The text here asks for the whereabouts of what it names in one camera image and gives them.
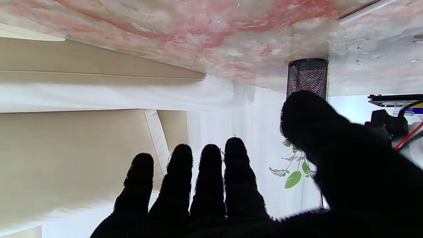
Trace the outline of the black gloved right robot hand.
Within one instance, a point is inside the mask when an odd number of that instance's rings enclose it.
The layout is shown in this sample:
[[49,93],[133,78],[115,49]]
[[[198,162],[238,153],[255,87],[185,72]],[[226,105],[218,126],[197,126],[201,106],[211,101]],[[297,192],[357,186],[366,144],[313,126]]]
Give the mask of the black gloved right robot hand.
[[422,169],[370,128],[349,122],[309,91],[284,103],[281,128],[317,168],[330,206],[282,220],[266,212],[243,141],[230,138],[224,158],[214,144],[201,154],[189,202],[192,150],[172,152],[161,190],[148,209],[154,162],[136,155],[114,211],[92,238],[401,238],[422,237]]

